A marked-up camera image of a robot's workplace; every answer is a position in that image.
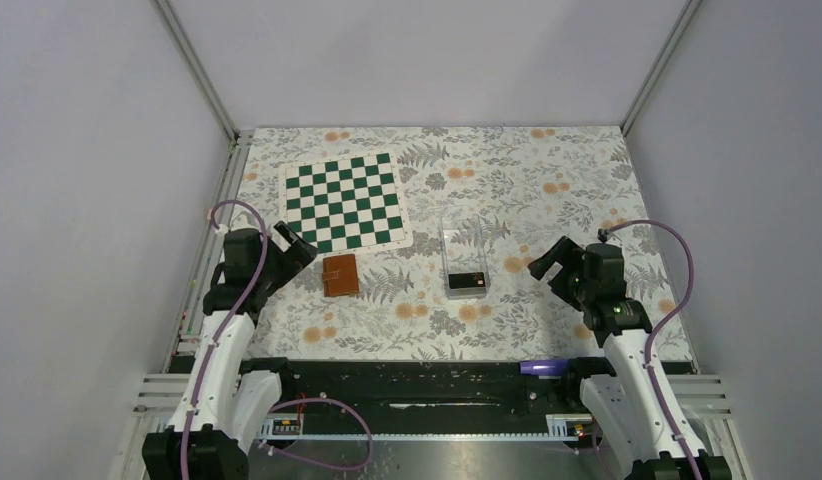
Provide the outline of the brown leather card holder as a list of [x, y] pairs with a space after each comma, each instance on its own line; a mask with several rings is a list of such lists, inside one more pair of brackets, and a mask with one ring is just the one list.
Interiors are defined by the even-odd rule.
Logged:
[[360, 293], [356, 256], [344, 254], [323, 259], [323, 286], [326, 297], [352, 296]]

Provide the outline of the clear plastic box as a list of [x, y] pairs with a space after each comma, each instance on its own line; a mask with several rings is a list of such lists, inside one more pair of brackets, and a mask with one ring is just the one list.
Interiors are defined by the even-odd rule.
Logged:
[[[490, 275], [482, 235], [481, 221], [477, 215], [451, 215], [441, 219], [442, 258], [445, 293], [450, 300], [480, 299], [487, 296]], [[486, 275], [486, 288], [451, 290], [448, 288], [449, 273], [481, 271]]]

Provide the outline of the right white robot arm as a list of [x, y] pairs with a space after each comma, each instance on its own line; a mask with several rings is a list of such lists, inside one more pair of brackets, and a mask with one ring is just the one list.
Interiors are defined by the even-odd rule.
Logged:
[[568, 360], [560, 396], [570, 410], [588, 410], [627, 479], [729, 479], [727, 460], [712, 455], [694, 431], [653, 351], [655, 329], [640, 301], [627, 294], [622, 250], [586, 247], [561, 237], [528, 270], [581, 312], [602, 354]]

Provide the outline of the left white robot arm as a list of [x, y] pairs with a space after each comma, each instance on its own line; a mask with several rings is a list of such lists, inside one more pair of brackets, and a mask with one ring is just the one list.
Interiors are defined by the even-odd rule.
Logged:
[[142, 459], [152, 479], [245, 479], [248, 452], [269, 408], [296, 401], [297, 385], [280, 373], [238, 378], [267, 300], [315, 259], [318, 250], [285, 222], [280, 248], [246, 224], [225, 233], [222, 260], [203, 297], [202, 336], [194, 365], [163, 431], [150, 433]]

